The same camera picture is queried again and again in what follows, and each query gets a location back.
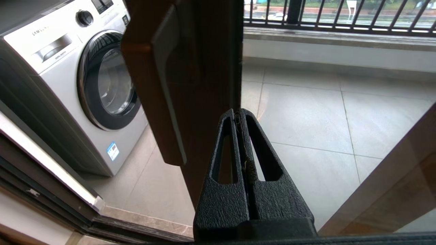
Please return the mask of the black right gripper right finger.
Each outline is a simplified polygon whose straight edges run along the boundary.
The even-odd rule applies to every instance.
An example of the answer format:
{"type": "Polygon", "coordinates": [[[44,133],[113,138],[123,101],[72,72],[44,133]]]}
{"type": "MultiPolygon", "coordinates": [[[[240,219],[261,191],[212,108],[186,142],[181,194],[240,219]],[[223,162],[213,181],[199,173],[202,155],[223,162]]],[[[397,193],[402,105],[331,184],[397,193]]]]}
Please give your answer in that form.
{"type": "Polygon", "coordinates": [[[314,216],[254,114],[238,112],[242,171],[251,234],[259,238],[313,238],[314,216]]]}

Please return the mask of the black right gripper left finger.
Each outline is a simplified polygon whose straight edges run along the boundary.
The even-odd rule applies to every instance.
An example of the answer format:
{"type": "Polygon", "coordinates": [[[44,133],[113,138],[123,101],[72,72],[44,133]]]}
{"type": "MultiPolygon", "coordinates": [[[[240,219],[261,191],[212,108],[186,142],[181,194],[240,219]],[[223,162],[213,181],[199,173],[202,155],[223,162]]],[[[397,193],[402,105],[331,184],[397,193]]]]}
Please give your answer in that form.
{"type": "Polygon", "coordinates": [[[195,239],[236,239],[238,226],[248,220],[249,209],[242,174],[235,113],[230,109],[219,119],[215,145],[194,217],[193,235],[195,239]],[[224,184],[218,181],[218,176],[224,138],[227,136],[231,141],[232,175],[236,181],[224,184]]]}

